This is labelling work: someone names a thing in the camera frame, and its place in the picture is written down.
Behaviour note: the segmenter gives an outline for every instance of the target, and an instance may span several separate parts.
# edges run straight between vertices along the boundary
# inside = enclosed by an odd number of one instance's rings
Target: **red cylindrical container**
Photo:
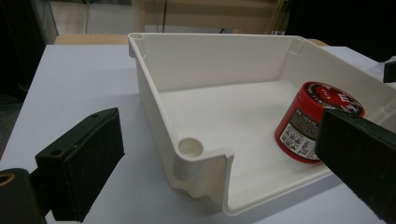
[[[275,139],[280,148],[297,161],[319,162],[315,143],[325,108],[364,115],[364,108],[348,93],[328,84],[306,82],[276,128]]]

